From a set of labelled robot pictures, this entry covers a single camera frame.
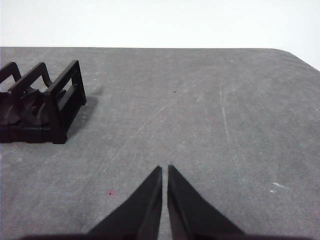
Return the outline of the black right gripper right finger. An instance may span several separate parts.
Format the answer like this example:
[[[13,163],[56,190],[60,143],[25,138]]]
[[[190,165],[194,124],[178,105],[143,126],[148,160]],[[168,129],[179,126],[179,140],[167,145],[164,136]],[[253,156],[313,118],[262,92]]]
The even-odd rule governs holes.
[[[167,207],[174,240],[238,240],[246,234],[168,166]]]

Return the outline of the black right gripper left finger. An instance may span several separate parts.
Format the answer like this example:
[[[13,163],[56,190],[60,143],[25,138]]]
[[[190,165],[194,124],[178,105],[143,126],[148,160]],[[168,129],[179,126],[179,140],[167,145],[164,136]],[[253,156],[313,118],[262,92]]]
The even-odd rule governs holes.
[[[88,235],[97,240],[156,240],[162,214],[162,173],[160,166],[155,167],[132,195]]]

